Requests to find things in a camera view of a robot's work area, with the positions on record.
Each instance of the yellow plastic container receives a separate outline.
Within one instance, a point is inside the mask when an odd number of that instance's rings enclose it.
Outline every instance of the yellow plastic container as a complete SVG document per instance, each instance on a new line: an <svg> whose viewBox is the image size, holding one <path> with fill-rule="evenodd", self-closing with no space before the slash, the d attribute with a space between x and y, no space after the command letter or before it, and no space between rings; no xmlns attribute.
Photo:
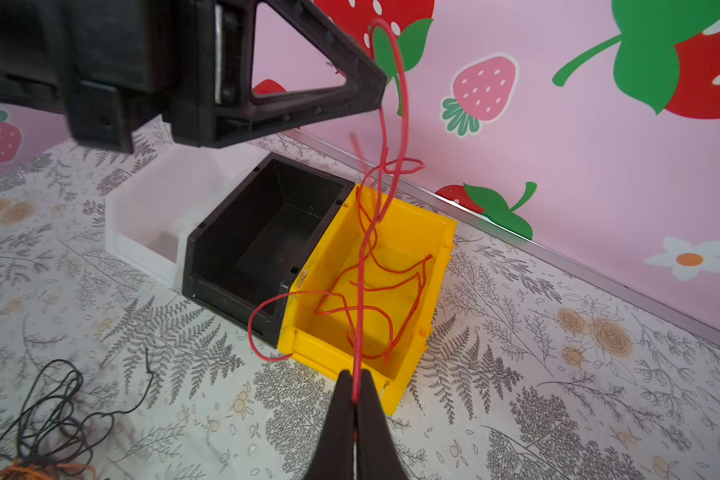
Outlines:
<svg viewBox="0 0 720 480"><path fill-rule="evenodd" d="M374 211L375 197L376 193L370 187L365 187L362 204L369 213ZM363 362L363 368L370 370L373 375L384 412L391 415L427 349L434 307L454 248L456 221L393 199L384 221L377 226L376 231L378 244L374 254L379 263L390 270L403 270L427 255L433 256L426 263L426 285L418 308L393 349L389 363L385 365L383 357ZM339 273L357 264L362 237L353 190L308 258L291 292L330 289ZM369 258L365 262L365 285L368 288L392 286L416 271L421 272L421 267L406 274L390 274L378 268ZM355 269L345 274L334 289L346 297L350 306L357 305L357 287L349 282L357 283L357 277ZM413 280L394 290L366 292L365 304L377 306L390 315L396 336L417 292L418 284ZM342 370L352 370L353 348L346 336L350 329L345 312L317 316L315 312L319 301L320 295L288 298L278 350L292 353L294 360L336 379ZM321 311L340 307L340 299L329 297ZM382 352L389 342L388 322L381 314L370 310L365 311L363 318L363 353L375 355ZM355 320L356 312L353 311L352 321Z"/></svg>

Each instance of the red wire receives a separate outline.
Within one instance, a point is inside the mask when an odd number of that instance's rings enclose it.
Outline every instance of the red wire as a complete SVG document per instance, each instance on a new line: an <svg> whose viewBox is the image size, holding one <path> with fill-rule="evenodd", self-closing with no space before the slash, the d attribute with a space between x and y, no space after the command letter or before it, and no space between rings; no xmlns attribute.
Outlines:
<svg viewBox="0 0 720 480"><path fill-rule="evenodd" d="M392 52L394 54L394 62L398 69L398 75L400 78L400 103L402 105L402 126L401 126L401 142L400 142L400 150L398 152L398 158L394 161L387 162L387 156L389 152L389 148L387 146L387 129L386 129L386 122L384 120L384 110L382 108L379 108L379 121L382 126L382 156L379 161L379 165L371 168L368 172L366 172L365 177L362 179L362 182L360 183L359 187L356 190L356 200L358 204L358 220L360 222L360 227L363 231L363 239L360 244L360 250L358 252L358 264L354 266L350 266L344 271L342 271L338 276L336 277L336 280L334 281L333 285L331 286L330 291L316 291L316 290L310 290L310 291L299 291L299 292L288 292L283 293L278 296L274 296L273 298L267 300L266 302L259 305L250 315L250 318L248 319L248 340L250 342L251 349L254 351L254 353L262 360L266 362L279 362L281 360L287 360L291 358L292 354L276 357L276 358L269 358L261 354L257 349L256 346L253 344L253 319L256 317L256 314L261 311L262 308L269 305L269 303L276 302L280 299L286 298L290 295L297 295L299 293L305 293L305 294L321 294L322 298L320 299L320 302L316 308L315 314L318 316L325 316L325 315L331 315L336 312L344 311L347 316L347 321L349 323L350 331L352 332L352 336L354 337L354 341L349 339L349 334L347 333L347 340L349 341L350 345L353 347L355 354L354 354L354 360L353 360L353 366L352 366L352 400L357 403L357 400L360 395L360 379L362 374L362 360L365 359L377 359L381 356L384 356L384 362L389 362L389 357L392 353L392 349L395 348L402 338L403 332L405 331L405 327L408 325L408 322L413 317L414 312L418 308L419 301L421 300L422 293L424 291L424 287L427 283L427 271L426 271L426 263L428 260L432 258L432 255L427 255L426 258L423 260L417 262L416 264L413 264L407 269L404 270L392 270L384 267L381 263L379 263L378 259L376 258L376 255L374 255L373 251L376 245L378 244L378 233L376 232L376 226L384 219L384 216L386 215L387 211L389 210L389 207L392 204L392 200L394 199L394 196L397 193L398 190L398 183L400 181L400 176L404 174L412 174L420 169L424 168L424 162L421 160L416 160L413 158L406 158L405 157L405 151L408 148L408 126L409 126L409 115L408 115L408 82L405 80L405 72L404 72L404 65L402 56L400 54L400 48L397 43L397 36L393 33L392 27L389 26L384 20L380 18L376 18L371 25L371 38L373 38L373 32L376 28L381 27L383 28L387 36L392 41ZM371 41L371 56L375 58L374 53L374 45L373 40ZM350 134L350 140L352 142L353 147L355 148L355 151L357 152L358 157L365 163L365 159L362 155L362 149L360 148L360 143L357 140L357 137L354 134ZM411 161L416 164L415 167L404 169L403 163L405 161ZM394 165L394 169L390 170L388 167ZM373 173L378 170L378 194L376 197L376 205L375 205L375 212L373 218L368 214L365 207L362 205L362 190L365 187L365 182L370 178ZM392 185L389 190L389 194L387 196L386 201L384 202L384 205L382 206L382 186L383 186L383 177L384 174L391 175L392 176ZM368 227L366 228L363 225L362 217L365 216L365 218L368 221ZM412 275L411 277L407 278L401 283L398 283L397 285L393 286L384 286L379 288L366 288L365 287L365 261L368 257L371 257L374 261L374 263L384 270L385 272L391 273L391 274L405 274L417 266L422 266L422 272L421 275L419 272ZM349 271L358 269L358 281L357 283L350 282L351 285L354 285L358 289L358 304L354 307L349 307L346 301L346 298L341 293L335 293L333 292L333 289L336 288L336 285L340 281L340 279ZM410 282L413 279L417 279L418 283L418 293L416 295L416 298L413 302L413 306L408 312L408 315L405 318L405 321L403 322L400 331L398 331L398 334L394 335L394 326L392 322L392 318L384 312L384 310L377 308L376 306L366 306L365 305L365 291L368 292L378 292L381 290L393 290L395 288L399 288L400 286L403 286L404 284ZM323 306L323 304L326 302L326 299L328 296L338 296L342 299L342 302L344 303L344 308L334 309L334 310L328 310L328 311L320 311L320 308ZM350 315L350 311L355 310L357 312L357 327L352 323L352 316ZM387 348L382 351L381 353L373 356L366 356L362 353L362 338L363 338L363 321L364 321L364 314L366 310L371 310L375 312L381 313L389 325L389 344L387 345Z"/></svg>

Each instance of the floral tablecloth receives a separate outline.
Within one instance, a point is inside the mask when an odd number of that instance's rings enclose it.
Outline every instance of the floral tablecloth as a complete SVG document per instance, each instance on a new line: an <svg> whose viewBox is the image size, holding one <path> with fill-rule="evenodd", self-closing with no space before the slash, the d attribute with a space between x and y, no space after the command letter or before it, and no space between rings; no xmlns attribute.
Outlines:
<svg viewBox="0 0 720 480"><path fill-rule="evenodd" d="M104 249L104 196L171 137L155 120L135 141L126 156L70 140L0 177L0 433L54 358L84 372L83 411L129 408L148 347L155 381L96 448L100 478L300 478L333 382L261 362L245 332ZM286 136L255 143L360 178ZM410 478L720 479L720 348L457 233L429 350L388 419Z"/></svg>

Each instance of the white flower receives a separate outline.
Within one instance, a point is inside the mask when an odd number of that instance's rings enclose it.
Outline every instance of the white flower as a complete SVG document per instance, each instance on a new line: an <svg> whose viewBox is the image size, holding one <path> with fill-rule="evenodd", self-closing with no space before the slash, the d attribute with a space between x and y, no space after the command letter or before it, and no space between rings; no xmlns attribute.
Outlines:
<svg viewBox="0 0 720 480"><path fill-rule="evenodd" d="M720 240L693 246L673 236L664 238L665 254L646 258L654 266L671 266L672 274L681 282L692 280L701 270L720 274Z"/></svg>

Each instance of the plastic bin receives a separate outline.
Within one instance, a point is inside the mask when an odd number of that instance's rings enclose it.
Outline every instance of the plastic bin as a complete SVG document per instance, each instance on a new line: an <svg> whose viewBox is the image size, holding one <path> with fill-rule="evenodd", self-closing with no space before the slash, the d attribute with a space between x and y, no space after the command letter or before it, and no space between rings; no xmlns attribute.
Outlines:
<svg viewBox="0 0 720 480"><path fill-rule="evenodd" d="M106 251L181 292L187 236L267 155L174 145L106 196Z"/></svg>
<svg viewBox="0 0 720 480"><path fill-rule="evenodd" d="M288 292L354 182L270 154L189 235L182 293L247 329ZM286 300L253 332L277 346Z"/></svg>
<svg viewBox="0 0 720 480"><path fill-rule="evenodd" d="M362 202L366 211L373 212L375 193L372 189L364 189ZM381 396L384 412L391 415L427 349L427 338L432 332L432 315L454 248L456 221L394 199L377 232L378 245L374 254L379 263L391 270L403 270L427 255L433 256L426 263L426 286L419 306L399 344L393 349L389 363L384 364L384 358L364 361L364 368L371 371ZM362 236L353 191L301 268L291 291L329 289L340 272L357 264ZM395 285L413 274L413 271L390 274L370 259L365 265L365 284L370 288ZM349 305L354 306L357 304L357 288L350 281L357 283L356 270L344 275L334 291L343 294ZM392 318L394 334L397 335L417 292L418 285L410 282L395 290L367 292L365 303L384 309ZM319 295L289 297L278 350L292 353L294 360L337 379L341 370L352 370L353 348L346 338L349 327L344 312L317 316L315 312L319 301ZM341 306L339 299L331 297L322 310ZM356 314L352 312L352 320L355 319ZM387 321L372 311L366 311L364 319L364 353L372 355L383 351L389 341Z"/></svg>

